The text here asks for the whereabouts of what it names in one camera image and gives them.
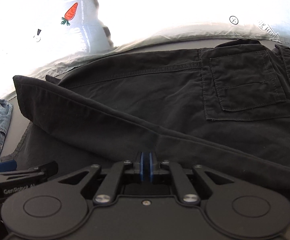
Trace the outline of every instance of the black pants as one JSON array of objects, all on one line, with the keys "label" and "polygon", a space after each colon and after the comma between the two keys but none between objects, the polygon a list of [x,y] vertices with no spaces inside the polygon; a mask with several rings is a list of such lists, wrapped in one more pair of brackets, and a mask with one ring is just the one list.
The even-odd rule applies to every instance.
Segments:
[{"label": "black pants", "polygon": [[199,163],[290,191],[286,46],[237,40],[117,55],[49,80],[14,77],[20,110],[34,124],[18,149],[24,166],[44,155],[63,174],[155,151],[183,167]]}]

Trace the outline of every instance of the blue clip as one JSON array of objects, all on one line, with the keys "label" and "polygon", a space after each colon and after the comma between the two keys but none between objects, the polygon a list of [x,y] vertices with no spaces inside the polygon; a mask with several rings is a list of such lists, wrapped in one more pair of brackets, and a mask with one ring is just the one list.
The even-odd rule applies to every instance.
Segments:
[{"label": "blue clip", "polygon": [[17,162],[10,160],[0,163],[0,172],[15,171],[17,169]]},{"label": "blue clip", "polygon": [[140,156],[140,181],[144,181],[144,153]]},{"label": "blue clip", "polygon": [[149,165],[150,165],[150,182],[153,182],[154,172],[153,172],[153,156],[149,153]]}]

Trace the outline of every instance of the back pocket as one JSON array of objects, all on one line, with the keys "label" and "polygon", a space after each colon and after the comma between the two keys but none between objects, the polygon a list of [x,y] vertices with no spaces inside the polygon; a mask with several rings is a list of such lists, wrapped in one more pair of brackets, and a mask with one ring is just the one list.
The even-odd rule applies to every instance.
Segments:
[{"label": "back pocket", "polygon": [[208,120],[254,121],[290,116],[290,98],[261,44],[206,50],[201,53],[201,62]]}]

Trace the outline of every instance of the gray bed sheet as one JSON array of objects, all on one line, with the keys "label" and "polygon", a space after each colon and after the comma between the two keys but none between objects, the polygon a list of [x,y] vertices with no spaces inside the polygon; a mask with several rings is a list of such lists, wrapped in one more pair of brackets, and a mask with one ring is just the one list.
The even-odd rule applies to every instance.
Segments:
[{"label": "gray bed sheet", "polygon": [[[200,40],[200,41],[183,41],[183,42],[175,42],[175,43],[168,43],[168,44],[159,44],[148,46],[144,48],[134,49],[129,52],[125,53],[136,53],[136,52],[146,52],[146,51],[162,51],[162,50],[176,50],[176,49],[199,49],[199,48],[213,48],[219,44],[227,42],[230,40]],[[260,41],[264,46],[268,47],[269,49],[274,49],[275,44],[280,44],[278,42],[261,40]],[[3,150],[0,157],[9,155],[14,152],[19,143],[22,135],[24,134],[29,120],[26,119],[20,112],[17,97],[11,99],[9,101],[14,105],[14,109],[12,112],[11,122],[9,126],[9,130],[3,145]],[[287,229],[285,237],[290,240],[290,226]]]}]

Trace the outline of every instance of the pillow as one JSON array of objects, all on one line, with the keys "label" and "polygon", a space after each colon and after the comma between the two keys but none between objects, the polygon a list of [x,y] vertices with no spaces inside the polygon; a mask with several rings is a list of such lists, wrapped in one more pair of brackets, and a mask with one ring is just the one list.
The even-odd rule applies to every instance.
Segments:
[{"label": "pillow", "polygon": [[290,45],[290,0],[98,0],[118,51],[186,39]]},{"label": "pillow", "polygon": [[13,97],[15,74],[56,76],[74,67],[67,62],[111,51],[97,8],[97,0],[0,0],[0,98]]}]

